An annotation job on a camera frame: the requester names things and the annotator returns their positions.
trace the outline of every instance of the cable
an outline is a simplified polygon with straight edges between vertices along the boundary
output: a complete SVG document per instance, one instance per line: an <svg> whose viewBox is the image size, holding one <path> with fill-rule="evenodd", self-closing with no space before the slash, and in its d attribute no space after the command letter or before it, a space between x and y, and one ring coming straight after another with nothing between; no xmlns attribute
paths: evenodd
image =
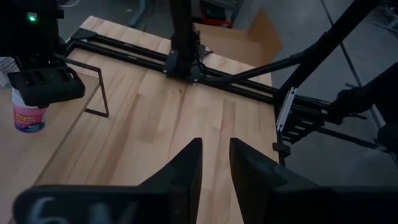
<svg viewBox="0 0 398 224"><path fill-rule="evenodd" d="M196 27L192 24L192 29L193 32L195 33L195 35L197 35L197 42L195 43L195 47L199 47L200 46L200 33L197 31ZM207 66L200 60L201 57L205 58L204 55L200 55L200 51L199 49L194 49L194 51L196 52L195 54L195 61L196 63L194 63L193 65L198 65L199 71L200 73L202 73L202 78L205 78L207 76Z"/></svg>
<svg viewBox="0 0 398 224"><path fill-rule="evenodd" d="M80 0L77 0L75 3L70 4L70 5L61 5L61 7L73 7L76 6L77 4L79 4Z"/></svg>

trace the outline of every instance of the wood grain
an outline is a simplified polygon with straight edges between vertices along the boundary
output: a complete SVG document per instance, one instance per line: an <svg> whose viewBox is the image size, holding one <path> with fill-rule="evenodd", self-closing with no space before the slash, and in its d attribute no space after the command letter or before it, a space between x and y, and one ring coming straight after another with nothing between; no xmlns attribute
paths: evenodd
<svg viewBox="0 0 398 224"><path fill-rule="evenodd" d="M0 223L10 219L15 197L34 184L98 89L97 79L80 78L86 85L84 98L50 105L45 128L30 134L14 127L11 89L0 89Z"/></svg>
<svg viewBox="0 0 398 224"><path fill-rule="evenodd" d="M82 27L165 54L170 50L169 40L95 17ZM137 185L201 137L197 223L243 222L229 169L229 139L240 138L277 161L272 106L83 50L71 58L103 69L111 117L84 114L37 184ZM252 68L216 54L205 63L229 73ZM269 74L255 81L271 85ZM97 93L90 106L100 108L100 99Z"/></svg>

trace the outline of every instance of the printed number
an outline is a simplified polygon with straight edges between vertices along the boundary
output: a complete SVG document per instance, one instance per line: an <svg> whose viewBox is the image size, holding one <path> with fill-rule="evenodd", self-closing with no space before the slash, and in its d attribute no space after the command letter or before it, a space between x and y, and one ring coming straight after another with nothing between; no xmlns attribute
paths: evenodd
<svg viewBox="0 0 398 224"><path fill-rule="evenodd" d="M44 208L44 204L53 201L54 198L45 197L38 200L34 205L33 209L30 211L28 216L28 224L69 224L69 222L62 217L49 217L41 218L40 213Z"/></svg>

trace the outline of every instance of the white bottle cap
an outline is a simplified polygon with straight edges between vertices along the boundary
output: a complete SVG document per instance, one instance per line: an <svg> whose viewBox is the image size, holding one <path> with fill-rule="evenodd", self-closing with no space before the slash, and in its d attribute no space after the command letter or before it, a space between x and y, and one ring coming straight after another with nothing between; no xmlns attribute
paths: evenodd
<svg viewBox="0 0 398 224"><path fill-rule="evenodd" d="M20 108L27 108L27 109L36 109L36 106L27 106L24 103L24 100L21 97L21 94L19 93L18 90L12 88L12 102L14 105L20 107Z"/></svg>

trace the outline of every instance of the black bracket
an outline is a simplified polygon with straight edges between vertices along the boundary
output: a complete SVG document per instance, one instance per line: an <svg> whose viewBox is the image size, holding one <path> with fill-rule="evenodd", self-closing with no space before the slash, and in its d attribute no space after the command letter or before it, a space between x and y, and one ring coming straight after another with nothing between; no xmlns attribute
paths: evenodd
<svg viewBox="0 0 398 224"><path fill-rule="evenodd" d="M82 39L89 39L92 37L97 36L97 33L91 30L86 30L83 28L79 28L76 30L75 33L71 36L72 40L82 40Z"/></svg>
<svg viewBox="0 0 398 224"><path fill-rule="evenodd" d="M275 152L279 152L284 158L291 155L290 147L282 144L282 143L272 143L272 149Z"/></svg>
<svg viewBox="0 0 398 224"><path fill-rule="evenodd" d="M207 55L211 54L212 51L204 45L199 45L198 51L199 51L198 62L192 63L192 65L190 67L189 75L187 75L185 72L180 72L178 70L177 62L178 62L179 52L178 52L178 50L174 50L174 49L172 49L170 51L169 56L167 57L163 73L166 74L166 76L168 76L168 77L179 78L182 80L186 80L190 83L199 82L200 78L204 76L202 69L201 69L202 61L204 60L204 58Z"/></svg>

